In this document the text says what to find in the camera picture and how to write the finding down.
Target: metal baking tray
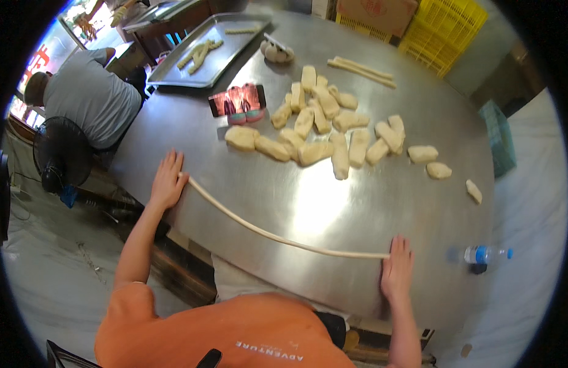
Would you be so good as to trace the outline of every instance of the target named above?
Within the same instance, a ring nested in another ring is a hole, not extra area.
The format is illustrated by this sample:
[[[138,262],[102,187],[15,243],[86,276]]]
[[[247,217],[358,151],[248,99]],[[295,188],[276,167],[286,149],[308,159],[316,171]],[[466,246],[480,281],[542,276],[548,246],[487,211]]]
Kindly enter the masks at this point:
[[[148,27],[155,22],[164,22],[171,19],[176,14],[197,4],[200,0],[181,0],[166,1],[152,6],[139,17],[130,21],[124,28],[126,32],[138,31],[141,28]]]
[[[149,76],[148,83],[153,85],[177,85],[196,88],[211,87],[221,74],[255,36],[270,23],[271,18],[260,14],[220,13],[205,20],[188,37],[171,51],[167,58]],[[224,34],[227,29],[251,28],[258,26],[255,33]],[[176,64],[197,44],[206,40],[223,40],[221,47],[208,52],[202,66],[188,74],[190,61],[181,70]]]

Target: gray t-shirt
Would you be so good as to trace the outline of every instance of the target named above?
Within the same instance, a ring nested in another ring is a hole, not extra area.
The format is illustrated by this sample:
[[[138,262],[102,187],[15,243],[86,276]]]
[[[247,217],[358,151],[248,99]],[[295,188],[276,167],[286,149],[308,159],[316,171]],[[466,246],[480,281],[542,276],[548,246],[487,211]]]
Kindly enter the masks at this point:
[[[76,52],[49,79],[43,97],[46,118],[71,119],[97,150],[116,143],[141,107],[137,89],[105,63],[105,49]]]

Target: blue cloth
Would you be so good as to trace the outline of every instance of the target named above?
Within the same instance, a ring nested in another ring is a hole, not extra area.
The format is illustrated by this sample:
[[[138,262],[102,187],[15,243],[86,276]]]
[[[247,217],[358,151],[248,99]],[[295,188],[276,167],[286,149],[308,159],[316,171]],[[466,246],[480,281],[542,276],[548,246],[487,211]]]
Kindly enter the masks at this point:
[[[75,203],[77,194],[77,190],[75,190],[74,186],[67,185],[63,187],[63,192],[59,195],[59,199],[61,200],[61,202],[65,203],[68,209],[70,209]]]

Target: orange t-shirt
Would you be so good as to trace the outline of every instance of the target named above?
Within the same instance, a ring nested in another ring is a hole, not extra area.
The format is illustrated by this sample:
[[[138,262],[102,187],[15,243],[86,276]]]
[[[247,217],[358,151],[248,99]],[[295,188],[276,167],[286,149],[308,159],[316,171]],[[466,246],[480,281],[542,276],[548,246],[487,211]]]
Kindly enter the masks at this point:
[[[162,319],[141,283],[112,293],[94,352],[104,368],[175,368],[196,367],[213,348],[223,354],[219,367],[354,367],[298,300],[246,295]]]

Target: wall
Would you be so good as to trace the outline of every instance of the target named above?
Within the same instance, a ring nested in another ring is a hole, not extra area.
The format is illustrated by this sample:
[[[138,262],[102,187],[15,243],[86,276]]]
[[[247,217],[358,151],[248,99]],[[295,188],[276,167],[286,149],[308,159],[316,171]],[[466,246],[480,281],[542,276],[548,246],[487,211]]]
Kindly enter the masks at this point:
[[[518,39],[508,20],[491,0],[475,1],[488,13],[488,19],[444,77],[467,97],[496,69]]]

